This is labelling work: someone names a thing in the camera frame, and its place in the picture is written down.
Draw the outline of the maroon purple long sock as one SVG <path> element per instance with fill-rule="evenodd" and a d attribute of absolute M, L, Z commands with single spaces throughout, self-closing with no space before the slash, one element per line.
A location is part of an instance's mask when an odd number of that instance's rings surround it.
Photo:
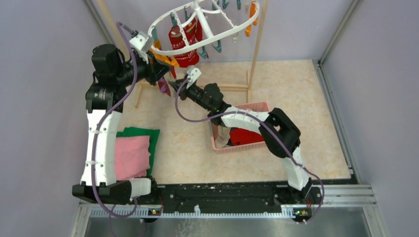
<path fill-rule="evenodd" d="M 169 97 L 171 97 L 171 91 L 170 91 L 170 86 L 168 85 L 166 79 L 164 77 L 161 77 L 158 80 L 158 87 L 159 87 L 159 91 L 163 94 L 168 95 Z"/>

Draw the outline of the teal clothespin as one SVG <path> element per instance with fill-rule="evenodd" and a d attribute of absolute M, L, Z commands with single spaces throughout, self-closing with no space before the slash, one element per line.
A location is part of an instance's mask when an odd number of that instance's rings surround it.
<path fill-rule="evenodd" d="M 216 52 L 221 53 L 222 52 L 221 40 L 217 40 L 215 43 L 213 43 L 212 47 L 216 50 Z"/>

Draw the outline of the red patterned sock pair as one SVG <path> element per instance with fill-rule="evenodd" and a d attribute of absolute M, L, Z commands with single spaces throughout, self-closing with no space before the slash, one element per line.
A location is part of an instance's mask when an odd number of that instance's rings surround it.
<path fill-rule="evenodd" d="M 193 45 L 202 39 L 202 27 L 196 17 L 184 28 L 184 32 L 189 45 Z M 172 50 L 178 50 L 186 46 L 178 26 L 172 27 L 168 36 Z M 174 58 L 181 68 L 188 68 L 191 65 L 198 64 L 200 61 L 200 56 L 196 49 L 174 55 Z"/>

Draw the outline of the beige sock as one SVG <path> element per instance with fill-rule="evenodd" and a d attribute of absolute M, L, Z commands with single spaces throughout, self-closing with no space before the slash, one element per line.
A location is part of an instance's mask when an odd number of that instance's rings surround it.
<path fill-rule="evenodd" d="M 230 136 L 231 128 L 218 126 L 217 131 L 218 131 L 218 136 L 215 138 L 214 144 L 217 149 L 222 149 L 225 146 L 227 146 L 231 138 Z"/>

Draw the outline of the white plastic clip hanger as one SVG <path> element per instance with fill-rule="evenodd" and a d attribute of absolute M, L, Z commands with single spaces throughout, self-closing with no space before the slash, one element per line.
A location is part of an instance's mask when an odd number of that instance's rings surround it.
<path fill-rule="evenodd" d="M 151 49 L 153 49 L 157 54 L 160 54 L 160 55 L 174 56 L 177 54 L 186 53 L 194 49 L 202 48 L 204 46 L 207 46 L 208 44 L 213 44 L 217 40 L 222 40 L 223 38 L 226 38 L 226 37 L 232 37 L 233 41 L 236 41 L 238 34 L 240 32 L 245 32 L 247 25 L 251 22 L 248 18 L 246 21 L 244 21 L 243 23 L 239 25 L 233 23 L 233 21 L 227 16 L 225 12 L 225 9 L 229 5 L 228 0 L 223 0 L 221 3 L 218 3 L 217 0 L 210 0 L 209 3 L 211 3 L 212 9 L 203 8 L 201 6 L 202 2 L 203 2 L 202 0 L 193 0 L 177 8 L 169 10 L 163 15 L 161 15 L 160 17 L 158 17 L 148 29 L 148 35 L 152 36 L 153 39 L 156 39 L 157 38 L 157 25 L 163 20 L 169 18 L 174 27 L 176 26 L 179 27 L 183 40 L 186 44 L 185 47 L 178 50 L 162 50 L 162 49 L 159 50 L 152 46 Z M 259 10 L 257 13 L 258 19 L 259 19 L 260 13 L 261 13 L 261 9 L 260 9 L 260 3 L 259 3 Z M 221 33 L 215 34 L 213 30 L 211 29 L 211 26 L 207 20 L 207 17 L 210 15 L 221 16 L 221 18 L 226 21 L 229 28 Z M 184 28 L 195 17 L 197 18 L 197 21 L 201 24 L 203 39 L 193 45 L 189 45 L 185 32 L 184 32 Z"/>

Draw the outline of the pink plastic basket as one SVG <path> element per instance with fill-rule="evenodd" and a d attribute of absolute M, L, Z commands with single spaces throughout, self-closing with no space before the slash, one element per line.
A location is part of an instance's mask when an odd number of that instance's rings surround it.
<path fill-rule="evenodd" d="M 269 112 L 272 110 L 268 102 L 266 101 L 241 104 L 241 105 L 236 105 L 236 107 L 239 109 L 252 110 L 255 112 Z M 211 146 L 217 154 L 232 153 L 232 152 L 246 151 L 246 150 L 266 147 L 265 142 L 261 141 L 261 142 L 249 143 L 249 144 L 238 145 L 238 146 L 224 146 L 223 148 L 218 149 L 215 146 L 215 140 L 219 137 L 218 126 L 214 125 L 212 122 L 209 122 L 209 130 L 210 130 Z"/>

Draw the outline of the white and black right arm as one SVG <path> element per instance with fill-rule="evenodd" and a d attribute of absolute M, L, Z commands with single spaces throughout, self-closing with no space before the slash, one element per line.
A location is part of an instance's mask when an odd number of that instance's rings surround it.
<path fill-rule="evenodd" d="M 270 112 L 239 109 L 226 103 L 216 83 L 200 88 L 196 83 L 187 86 L 189 79 L 170 81 L 176 91 L 175 100 L 190 99 L 208 111 L 207 119 L 213 124 L 239 128 L 262 136 L 268 150 L 282 159 L 286 170 L 290 198 L 304 203 L 310 196 L 311 178 L 303 165 L 300 153 L 301 132 L 285 112 L 274 108 Z"/>

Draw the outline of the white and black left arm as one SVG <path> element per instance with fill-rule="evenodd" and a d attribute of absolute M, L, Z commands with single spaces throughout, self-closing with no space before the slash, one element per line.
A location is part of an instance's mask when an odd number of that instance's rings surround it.
<path fill-rule="evenodd" d="M 90 203 L 131 204 L 142 199 L 153 204 L 158 199 L 152 177 L 118 180 L 115 174 L 117 127 L 129 93 L 141 80 L 151 85 L 171 70 L 148 51 L 142 59 L 134 49 L 126 61 L 113 44 L 102 44 L 92 51 L 93 83 L 85 94 L 88 120 L 88 145 L 84 172 L 72 195 Z"/>

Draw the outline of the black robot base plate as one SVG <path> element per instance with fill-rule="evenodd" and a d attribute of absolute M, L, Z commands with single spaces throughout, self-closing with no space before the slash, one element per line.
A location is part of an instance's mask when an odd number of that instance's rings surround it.
<path fill-rule="evenodd" d="M 179 200 L 240 200 L 263 203 L 278 201 L 280 204 L 319 204 L 323 192 L 311 182 L 298 191 L 284 181 L 279 182 L 236 182 L 153 185 L 151 196 L 161 198 L 165 205 Z"/>

